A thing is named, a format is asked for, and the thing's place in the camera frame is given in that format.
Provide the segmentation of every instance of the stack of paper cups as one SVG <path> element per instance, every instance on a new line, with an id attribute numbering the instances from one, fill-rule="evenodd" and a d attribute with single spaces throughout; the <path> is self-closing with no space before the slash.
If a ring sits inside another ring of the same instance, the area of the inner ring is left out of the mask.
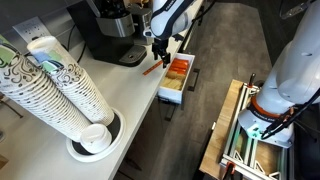
<path id="1" fill-rule="evenodd" d="M 76 142 L 91 125 L 41 69 L 3 40 L 0 41 L 0 91 Z"/>
<path id="2" fill-rule="evenodd" d="M 41 37 L 27 48 L 58 89 L 91 122 L 108 126 L 113 121 L 114 113 L 93 81 L 55 37 Z"/>

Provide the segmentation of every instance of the black coffee machine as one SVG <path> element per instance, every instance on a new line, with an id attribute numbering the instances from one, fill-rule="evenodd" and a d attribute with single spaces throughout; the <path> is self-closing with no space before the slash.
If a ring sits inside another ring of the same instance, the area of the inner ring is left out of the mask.
<path id="1" fill-rule="evenodd" d="M 86 0 L 67 9 L 95 59 L 133 67 L 146 57 L 146 48 L 134 45 L 123 0 Z"/>

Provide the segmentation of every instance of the orange item in drawer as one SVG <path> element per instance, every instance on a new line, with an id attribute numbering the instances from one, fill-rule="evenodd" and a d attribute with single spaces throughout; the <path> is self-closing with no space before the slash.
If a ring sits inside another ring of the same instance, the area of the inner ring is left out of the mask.
<path id="1" fill-rule="evenodd" d="M 176 67 L 180 69 L 188 69 L 189 62 L 187 60 L 174 59 L 171 67 Z"/>
<path id="2" fill-rule="evenodd" d="M 177 67 L 170 67 L 169 71 L 175 71 L 178 74 L 184 74 L 184 75 L 187 73 L 186 69 L 181 69 L 181 68 L 177 68 Z"/>

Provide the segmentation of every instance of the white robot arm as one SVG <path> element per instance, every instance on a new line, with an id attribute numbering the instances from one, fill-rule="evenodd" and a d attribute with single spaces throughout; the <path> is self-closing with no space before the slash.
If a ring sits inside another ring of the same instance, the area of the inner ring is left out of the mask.
<path id="1" fill-rule="evenodd" d="M 249 108 L 240 113 L 239 123 L 249 137 L 288 148 L 293 142 L 292 118 L 297 116 L 288 114 L 290 107 L 320 102 L 319 19 L 320 1 L 314 1 L 262 90 L 252 98 Z"/>
<path id="2" fill-rule="evenodd" d="M 188 7 L 194 0 L 155 0 L 150 28 L 145 30 L 145 36 L 154 37 L 152 51 L 155 59 L 158 55 L 163 60 L 163 66 L 170 63 L 170 53 L 167 53 L 168 40 L 179 32 L 189 28 L 193 14 Z"/>

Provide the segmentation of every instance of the gray floor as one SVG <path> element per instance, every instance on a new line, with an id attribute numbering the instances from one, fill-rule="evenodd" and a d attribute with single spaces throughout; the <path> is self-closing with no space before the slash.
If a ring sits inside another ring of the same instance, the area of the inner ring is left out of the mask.
<path id="1" fill-rule="evenodd" d="M 217 3 L 189 46 L 201 69 L 195 92 L 187 92 L 165 134 L 150 179 L 192 179 L 206 133 L 218 118 L 232 79 L 265 79 L 271 63 L 258 11 L 238 3 Z"/>

